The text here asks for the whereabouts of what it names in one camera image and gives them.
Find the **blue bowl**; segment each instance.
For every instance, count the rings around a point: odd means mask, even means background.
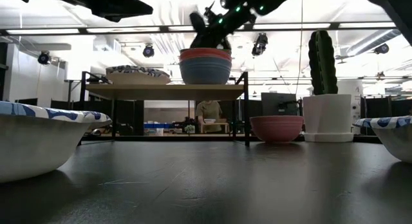
[[[180,73],[185,84],[226,84],[232,63],[217,57],[197,57],[181,61]]]

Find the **computer monitor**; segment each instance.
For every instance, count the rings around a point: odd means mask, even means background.
[[[295,94],[262,93],[263,116],[299,115]]]

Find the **cactus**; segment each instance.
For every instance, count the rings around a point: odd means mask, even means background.
[[[309,41],[309,65],[315,95],[337,94],[332,39],[325,30],[315,31]]]

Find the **dark table surface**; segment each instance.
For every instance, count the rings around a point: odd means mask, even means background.
[[[0,185],[0,223],[412,223],[412,165],[377,144],[89,144]]]

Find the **stacked bowls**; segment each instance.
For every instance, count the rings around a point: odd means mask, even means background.
[[[288,115],[252,117],[250,124],[254,134],[266,143],[291,142],[302,130],[303,117]]]
[[[232,57],[227,50],[191,48],[180,52],[179,65],[185,84],[226,84]]]

